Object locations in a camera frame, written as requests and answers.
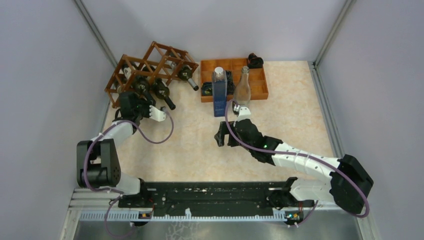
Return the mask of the clear glass wine bottle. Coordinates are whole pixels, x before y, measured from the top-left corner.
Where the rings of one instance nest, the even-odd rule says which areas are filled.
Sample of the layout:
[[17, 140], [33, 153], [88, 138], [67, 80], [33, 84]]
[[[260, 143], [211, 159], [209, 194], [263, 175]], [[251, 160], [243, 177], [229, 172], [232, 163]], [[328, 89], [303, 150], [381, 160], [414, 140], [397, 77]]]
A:
[[249, 85], [249, 72], [248, 66], [241, 68], [241, 75], [238, 84], [233, 93], [232, 111], [236, 115], [238, 111], [235, 110], [236, 105], [248, 107], [251, 101], [251, 87]]

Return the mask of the green bottle white label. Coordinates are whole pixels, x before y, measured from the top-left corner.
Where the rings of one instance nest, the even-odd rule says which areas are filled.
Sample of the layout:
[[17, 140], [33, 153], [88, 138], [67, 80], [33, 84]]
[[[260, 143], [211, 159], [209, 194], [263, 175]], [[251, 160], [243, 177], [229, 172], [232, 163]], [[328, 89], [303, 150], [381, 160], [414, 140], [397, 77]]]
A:
[[[131, 68], [124, 64], [121, 69], [126, 79], [129, 80], [132, 75]], [[135, 92], [137, 92], [140, 96], [145, 97], [146, 100], [149, 101], [153, 106], [156, 105], [156, 101], [150, 93], [150, 84], [145, 76], [136, 74], [134, 80], [131, 83], [131, 86]]]

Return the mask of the blue square glass bottle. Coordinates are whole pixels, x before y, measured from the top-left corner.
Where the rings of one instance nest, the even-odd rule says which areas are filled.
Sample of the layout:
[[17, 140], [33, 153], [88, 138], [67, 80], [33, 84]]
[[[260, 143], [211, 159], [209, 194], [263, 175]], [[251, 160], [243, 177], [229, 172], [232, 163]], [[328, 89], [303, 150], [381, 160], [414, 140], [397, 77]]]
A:
[[212, 97], [214, 117], [223, 117], [227, 104], [227, 73], [218, 66], [212, 73]]

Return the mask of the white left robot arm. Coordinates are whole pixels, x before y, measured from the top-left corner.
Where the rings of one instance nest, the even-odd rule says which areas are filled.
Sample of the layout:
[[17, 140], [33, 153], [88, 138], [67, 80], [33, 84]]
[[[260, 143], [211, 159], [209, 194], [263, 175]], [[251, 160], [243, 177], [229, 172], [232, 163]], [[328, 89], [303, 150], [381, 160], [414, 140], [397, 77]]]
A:
[[137, 195], [142, 181], [122, 172], [117, 149], [136, 132], [143, 118], [150, 117], [151, 107], [156, 103], [133, 92], [119, 94], [118, 100], [120, 107], [111, 125], [98, 136], [77, 144], [76, 179], [80, 187], [93, 192]]

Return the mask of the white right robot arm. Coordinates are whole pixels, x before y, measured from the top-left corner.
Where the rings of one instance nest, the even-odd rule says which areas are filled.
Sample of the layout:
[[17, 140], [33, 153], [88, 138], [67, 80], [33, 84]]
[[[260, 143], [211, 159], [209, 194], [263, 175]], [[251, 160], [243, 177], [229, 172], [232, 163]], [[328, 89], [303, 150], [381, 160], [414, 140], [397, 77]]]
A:
[[325, 157], [295, 148], [281, 139], [263, 135], [250, 119], [220, 122], [214, 139], [217, 145], [241, 146], [257, 161], [276, 167], [291, 168], [312, 176], [296, 179], [289, 194], [297, 201], [332, 202], [344, 211], [365, 217], [369, 212], [367, 197], [374, 181], [352, 155]]

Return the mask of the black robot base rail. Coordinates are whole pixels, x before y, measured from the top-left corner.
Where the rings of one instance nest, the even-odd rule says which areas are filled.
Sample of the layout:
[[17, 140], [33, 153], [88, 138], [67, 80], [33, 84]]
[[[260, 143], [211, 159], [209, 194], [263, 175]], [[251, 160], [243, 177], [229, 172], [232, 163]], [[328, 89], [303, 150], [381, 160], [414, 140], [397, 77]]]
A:
[[284, 208], [313, 207], [313, 200], [298, 201], [290, 194], [295, 178], [286, 181], [254, 182], [143, 182], [137, 194], [124, 195], [121, 209], [152, 209], [154, 217], [221, 219], [271, 217]]

